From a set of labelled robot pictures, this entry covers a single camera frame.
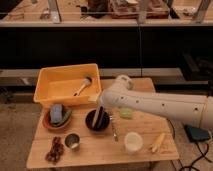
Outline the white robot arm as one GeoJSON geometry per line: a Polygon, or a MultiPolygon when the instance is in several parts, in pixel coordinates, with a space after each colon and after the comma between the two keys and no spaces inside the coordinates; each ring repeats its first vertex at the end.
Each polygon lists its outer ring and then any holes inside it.
{"type": "Polygon", "coordinates": [[[130,77],[119,75],[98,102],[104,108],[133,108],[213,132],[213,96],[139,92],[132,87],[130,77]]]}

